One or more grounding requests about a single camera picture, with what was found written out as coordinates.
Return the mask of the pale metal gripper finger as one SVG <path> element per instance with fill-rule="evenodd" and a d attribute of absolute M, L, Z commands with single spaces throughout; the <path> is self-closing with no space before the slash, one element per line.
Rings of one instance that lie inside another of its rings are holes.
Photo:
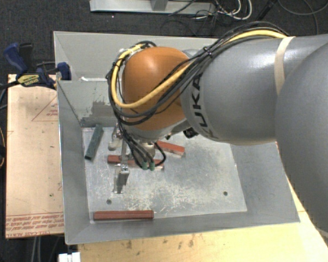
<path fill-rule="evenodd" d="M 114 193 L 121 194 L 123 188 L 126 186 L 129 177 L 128 165 L 121 164 L 119 168 L 115 169 L 114 179 Z"/>
<path fill-rule="evenodd" d="M 108 150 L 115 151 L 120 146 L 121 146 L 121 131 L 119 125 L 116 124 L 112 131 L 111 140 L 108 143 Z"/>

